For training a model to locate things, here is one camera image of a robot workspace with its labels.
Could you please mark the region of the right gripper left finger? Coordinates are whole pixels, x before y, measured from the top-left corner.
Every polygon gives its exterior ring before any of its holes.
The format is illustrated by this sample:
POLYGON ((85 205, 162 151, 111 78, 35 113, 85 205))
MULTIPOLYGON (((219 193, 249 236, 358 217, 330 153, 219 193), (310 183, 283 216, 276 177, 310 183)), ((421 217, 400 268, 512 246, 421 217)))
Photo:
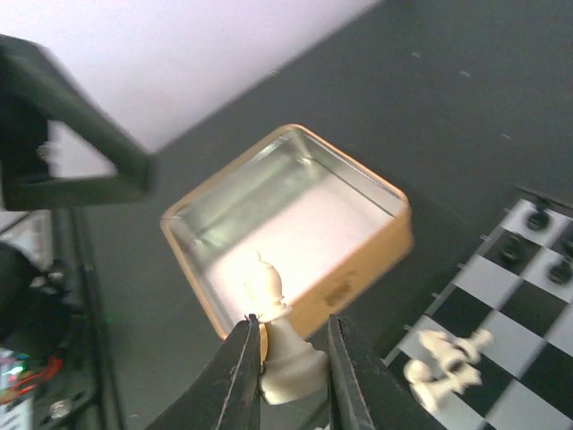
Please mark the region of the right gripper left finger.
POLYGON ((148 428, 247 430, 261 425, 260 325, 254 314, 238 322, 189 389, 148 428))

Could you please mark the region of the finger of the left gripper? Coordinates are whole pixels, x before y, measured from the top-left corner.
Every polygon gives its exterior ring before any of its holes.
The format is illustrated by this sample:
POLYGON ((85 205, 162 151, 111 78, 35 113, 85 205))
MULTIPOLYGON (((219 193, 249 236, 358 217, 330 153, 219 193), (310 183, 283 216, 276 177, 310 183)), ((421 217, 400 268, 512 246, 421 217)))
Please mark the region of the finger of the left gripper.
POLYGON ((1 202, 8 211, 139 200, 151 189, 150 156, 73 86, 40 45, 1 37, 1 202), (59 122, 115 166, 112 176, 54 176, 39 154, 59 122))

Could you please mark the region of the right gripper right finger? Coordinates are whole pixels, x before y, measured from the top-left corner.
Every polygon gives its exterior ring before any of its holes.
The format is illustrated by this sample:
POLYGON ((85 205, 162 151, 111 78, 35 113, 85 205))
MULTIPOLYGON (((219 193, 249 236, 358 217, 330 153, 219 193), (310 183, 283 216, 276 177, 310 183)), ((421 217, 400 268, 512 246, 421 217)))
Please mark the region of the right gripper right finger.
POLYGON ((331 429, 443 428, 398 383, 348 318, 330 315, 327 327, 331 429))

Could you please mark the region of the white chess bishop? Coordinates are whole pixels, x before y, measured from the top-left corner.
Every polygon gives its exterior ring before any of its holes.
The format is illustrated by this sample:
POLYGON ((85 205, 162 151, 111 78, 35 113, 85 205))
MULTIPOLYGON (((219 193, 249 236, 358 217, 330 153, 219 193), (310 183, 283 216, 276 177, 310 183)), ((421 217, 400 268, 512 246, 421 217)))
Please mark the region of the white chess bishop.
POLYGON ((277 269, 255 253, 245 288, 267 333, 267 354, 260 378, 262 398, 270 405, 300 400, 324 389, 329 379, 328 355, 304 340, 289 321, 277 269))

